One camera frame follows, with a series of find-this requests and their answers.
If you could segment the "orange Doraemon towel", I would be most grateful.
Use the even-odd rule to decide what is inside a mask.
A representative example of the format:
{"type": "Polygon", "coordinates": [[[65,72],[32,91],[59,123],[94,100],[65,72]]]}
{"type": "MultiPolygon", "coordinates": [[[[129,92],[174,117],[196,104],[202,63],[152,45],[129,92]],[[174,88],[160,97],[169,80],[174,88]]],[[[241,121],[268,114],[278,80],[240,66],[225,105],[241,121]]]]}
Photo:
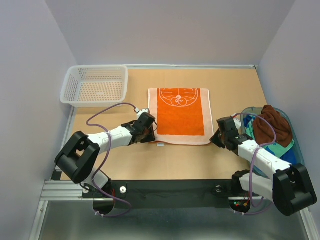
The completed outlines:
{"type": "Polygon", "coordinates": [[[206,88],[150,88],[148,108],[157,123],[157,142],[204,146],[214,135],[210,91],[206,88]]]}

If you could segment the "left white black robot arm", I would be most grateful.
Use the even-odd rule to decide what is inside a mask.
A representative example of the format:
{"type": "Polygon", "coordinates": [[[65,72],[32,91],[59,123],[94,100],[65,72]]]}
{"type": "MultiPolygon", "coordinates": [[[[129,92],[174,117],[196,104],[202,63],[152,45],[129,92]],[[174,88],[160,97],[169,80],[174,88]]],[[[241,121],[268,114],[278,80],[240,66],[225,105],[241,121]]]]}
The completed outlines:
{"type": "Polygon", "coordinates": [[[136,120],[110,131],[94,134],[77,131],[60,150],[54,163],[73,183],[88,184],[100,197],[109,197],[111,179],[101,169],[95,168],[98,156],[106,153],[108,157],[115,148],[153,142],[155,121],[156,118],[150,113],[140,111],[136,120]]]}

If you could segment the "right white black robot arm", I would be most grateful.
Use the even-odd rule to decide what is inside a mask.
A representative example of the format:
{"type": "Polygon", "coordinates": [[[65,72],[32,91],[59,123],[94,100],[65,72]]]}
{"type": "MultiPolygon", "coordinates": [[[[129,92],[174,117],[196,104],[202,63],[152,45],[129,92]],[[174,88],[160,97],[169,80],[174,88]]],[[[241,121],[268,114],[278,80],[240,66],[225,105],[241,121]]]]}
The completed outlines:
{"type": "Polygon", "coordinates": [[[230,189],[234,195],[249,193],[271,201],[285,216],[291,216],[317,203],[307,168],[291,164],[268,152],[247,134],[239,134],[235,118],[217,120],[218,130],[210,141],[219,148],[228,149],[247,160],[251,167],[257,166],[265,176],[250,170],[237,171],[231,179],[230,189]]]}

